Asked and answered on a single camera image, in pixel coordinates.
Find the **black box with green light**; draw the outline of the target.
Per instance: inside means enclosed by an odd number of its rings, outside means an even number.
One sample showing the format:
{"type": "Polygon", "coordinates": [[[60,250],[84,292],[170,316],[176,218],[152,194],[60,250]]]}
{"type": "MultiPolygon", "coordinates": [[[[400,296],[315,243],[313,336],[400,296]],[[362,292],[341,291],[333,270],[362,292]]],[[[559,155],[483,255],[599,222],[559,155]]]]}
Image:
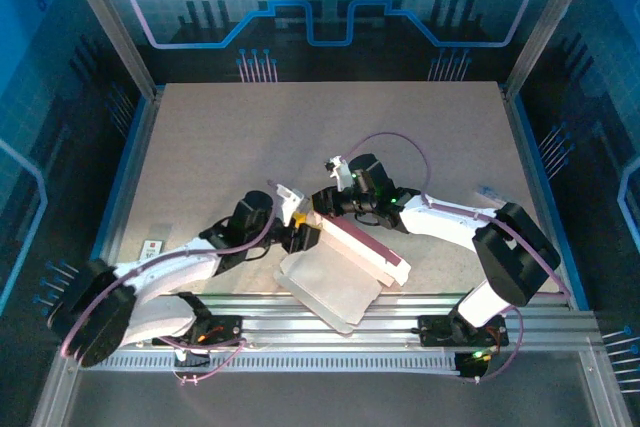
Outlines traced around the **black box with green light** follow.
{"type": "Polygon", "coordinates": [[[455,369],[463,379],[475,382],[483,377],[488,369],[492,355],[484,351],[456,353],[454,356],[455,369]]]}

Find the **blue clear plastic piece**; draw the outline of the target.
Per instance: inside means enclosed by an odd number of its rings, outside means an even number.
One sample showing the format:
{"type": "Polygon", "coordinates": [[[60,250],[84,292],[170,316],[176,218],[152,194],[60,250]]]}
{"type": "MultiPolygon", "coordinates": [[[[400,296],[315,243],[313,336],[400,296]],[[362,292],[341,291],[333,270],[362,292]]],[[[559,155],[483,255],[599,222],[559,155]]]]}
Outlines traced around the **blue clear plastic piece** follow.
{"type": "Polygon", "coordinates": [[[487,203],[496,208],[500,208],[507,203],[507,199],[491,187],[480,185],[476,188],[475,192],[487,203]]]}

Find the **aluminium frame post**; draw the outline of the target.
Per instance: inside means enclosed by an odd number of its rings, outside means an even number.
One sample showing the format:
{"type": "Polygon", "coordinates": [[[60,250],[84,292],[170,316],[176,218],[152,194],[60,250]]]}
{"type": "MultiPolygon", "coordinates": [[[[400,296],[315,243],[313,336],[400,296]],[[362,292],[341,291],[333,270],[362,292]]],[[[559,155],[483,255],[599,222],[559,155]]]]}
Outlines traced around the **aluminium frame post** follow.
{"type": "Polygon", "coordinates": [[[150,72],[111,0],[86,0],[142,97],[154,102],[157,89],[150,72]]]}
{"type": "Polygon", "coordinates": [[[548,0],[509,74],[504,99],[513,101],[533,71],[573,0],[548,0]]]}

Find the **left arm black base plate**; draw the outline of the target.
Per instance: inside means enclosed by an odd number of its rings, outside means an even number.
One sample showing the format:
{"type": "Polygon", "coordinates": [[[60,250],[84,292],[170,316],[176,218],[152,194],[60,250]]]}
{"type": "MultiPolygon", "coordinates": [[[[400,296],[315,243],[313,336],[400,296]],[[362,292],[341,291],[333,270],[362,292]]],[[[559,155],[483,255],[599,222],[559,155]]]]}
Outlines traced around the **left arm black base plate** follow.
{"type": "Polygon", "coordinates": [[[196,349],[235,346],[242,337],[242,323],[242,317],[234,315],[199,317],[184,334],[154,338],[151,344],[196,349]]]}

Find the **aluminium lower frame rail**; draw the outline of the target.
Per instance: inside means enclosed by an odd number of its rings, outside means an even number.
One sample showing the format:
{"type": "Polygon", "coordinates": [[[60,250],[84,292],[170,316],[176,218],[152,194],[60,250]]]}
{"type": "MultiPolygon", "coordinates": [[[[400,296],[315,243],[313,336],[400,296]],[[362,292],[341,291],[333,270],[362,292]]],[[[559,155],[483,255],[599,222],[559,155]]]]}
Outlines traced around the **aluminium lower frame rail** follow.
{"type": "Polygon", "coordinates": [[[56,354],[30,427],[62,427],[77,376],[76,362],[56,354]]]}
{"type": "Polygon", "coordinates": [[[599,427],[632,427],[632,420],[606,352],[590,345],[579,353],[599,427]]]}

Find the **small card red white label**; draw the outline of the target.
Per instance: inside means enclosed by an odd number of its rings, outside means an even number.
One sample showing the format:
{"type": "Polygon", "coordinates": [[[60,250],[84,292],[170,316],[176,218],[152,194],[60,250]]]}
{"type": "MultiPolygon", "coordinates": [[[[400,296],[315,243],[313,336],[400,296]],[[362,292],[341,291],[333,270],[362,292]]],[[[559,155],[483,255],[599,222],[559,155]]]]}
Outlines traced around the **small card red white label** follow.
{"type": "Polygon", "coordinates": [[[164,242],[161,240],[146,239],[141,248],[139,260],[147,260],[161,253],[164,242]]]}

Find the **aluminium table edge rail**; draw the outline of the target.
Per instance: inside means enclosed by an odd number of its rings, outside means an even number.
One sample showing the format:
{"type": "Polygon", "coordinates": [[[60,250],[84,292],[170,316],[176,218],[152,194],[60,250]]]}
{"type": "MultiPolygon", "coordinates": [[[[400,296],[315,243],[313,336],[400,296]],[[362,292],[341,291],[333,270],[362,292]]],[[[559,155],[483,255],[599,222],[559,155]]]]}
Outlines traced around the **aluminium table edge rail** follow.
{"type": "MultiPolygon", "coordinates": [[[[383,294],[366,310],[352,333],[342,335],[289,294],[203,295],[219,315],[243,318],[242,333],[253,351],[346,352],[417,351],[411,330],[421,315],[441,315],[458,301],[456,294],[383,294]]],[[[595,315],[551,298],[505,314],[509,345],[522,335],[525,352],[579,352],[603,346],[595,315]]]]}

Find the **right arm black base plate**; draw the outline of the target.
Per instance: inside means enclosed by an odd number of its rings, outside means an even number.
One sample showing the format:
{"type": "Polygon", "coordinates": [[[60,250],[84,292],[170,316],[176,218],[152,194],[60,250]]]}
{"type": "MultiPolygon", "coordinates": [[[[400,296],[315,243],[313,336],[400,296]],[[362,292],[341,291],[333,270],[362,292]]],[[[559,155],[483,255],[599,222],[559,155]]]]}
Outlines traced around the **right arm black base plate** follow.
{"type": "Polygon", "coordinates": [[[423,347],[491,347],[510,342],[501,315],[482,327],[473,327],[459,316],[423,315],[417,319],[416,332],[423,347]]]}

